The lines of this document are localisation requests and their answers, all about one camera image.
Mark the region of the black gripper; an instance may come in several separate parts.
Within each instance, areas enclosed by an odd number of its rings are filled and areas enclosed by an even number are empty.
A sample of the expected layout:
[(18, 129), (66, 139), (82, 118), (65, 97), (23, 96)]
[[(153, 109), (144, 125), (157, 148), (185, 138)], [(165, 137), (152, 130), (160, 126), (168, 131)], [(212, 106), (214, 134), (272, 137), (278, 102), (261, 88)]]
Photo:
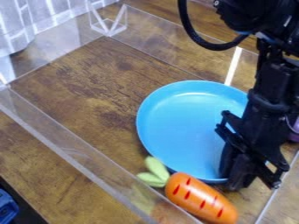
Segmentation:
[(288, 136), (288, 109), (281, 102), (273, 104), (249, 90), (242, 116), (221, 111), (214, 129), (224, 141), (218, 175), (228, 179), (229, 191), (246, 188), (254, 178), (260, 178), (269, 189), (280, 186), (281, 175), (289, 170), (280, 151)]

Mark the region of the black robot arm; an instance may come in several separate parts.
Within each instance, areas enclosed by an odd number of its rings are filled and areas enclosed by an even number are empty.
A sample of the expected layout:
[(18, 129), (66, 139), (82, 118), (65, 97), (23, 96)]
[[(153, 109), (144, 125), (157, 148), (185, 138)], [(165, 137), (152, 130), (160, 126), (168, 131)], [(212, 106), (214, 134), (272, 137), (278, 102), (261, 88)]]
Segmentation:
[(260, 179), (280, 186), (289, 165), (280, 152), (299, 141), (299, 0), (213, 0), (233, 31), (256, 36), (256, 82), (241, 116), (221, 112), (216, 133), (225, 142), (218, 174), (236, 191)]

